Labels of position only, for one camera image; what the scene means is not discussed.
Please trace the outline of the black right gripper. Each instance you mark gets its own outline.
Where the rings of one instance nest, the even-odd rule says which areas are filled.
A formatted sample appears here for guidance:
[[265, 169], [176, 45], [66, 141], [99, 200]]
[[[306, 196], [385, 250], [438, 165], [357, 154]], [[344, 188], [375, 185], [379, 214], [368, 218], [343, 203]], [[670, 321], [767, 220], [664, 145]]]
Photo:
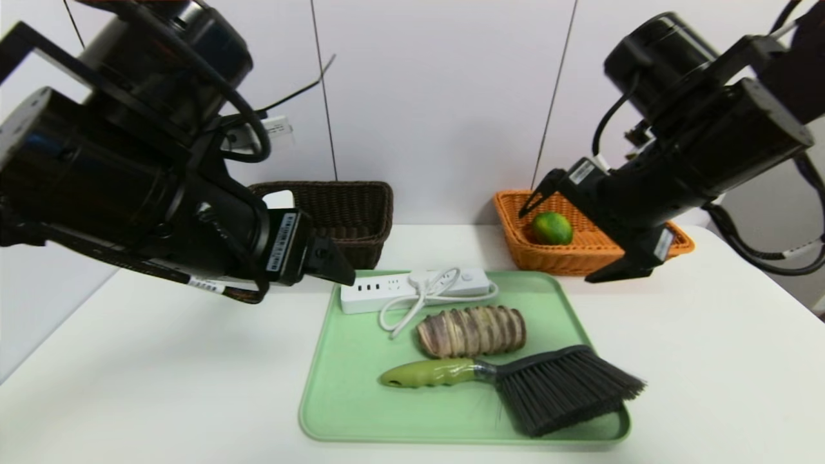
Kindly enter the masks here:
[[674, 157], [640, 157], [607, 173], [589, 159], [549, 171], [519, 209], [519, 219], [559, 191], [624, 251], [585, 277], [606, 283], [648, 277], [668, 258], [669, 220], [719, 196], [712, 174]]

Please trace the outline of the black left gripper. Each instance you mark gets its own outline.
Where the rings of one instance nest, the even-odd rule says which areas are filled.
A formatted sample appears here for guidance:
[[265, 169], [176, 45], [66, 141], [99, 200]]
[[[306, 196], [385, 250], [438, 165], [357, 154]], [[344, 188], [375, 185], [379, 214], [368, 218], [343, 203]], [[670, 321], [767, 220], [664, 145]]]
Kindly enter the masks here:
[[297, 208], [294, 195], [264, 195], [262, 200], [270, 215], [270, 229], [257, 266], [271, 285], [289, 287], [300, 282], [302, 273], [353, 285], [356, 273], [338, 244], [326, 236], [309, 238], [309, 215]]

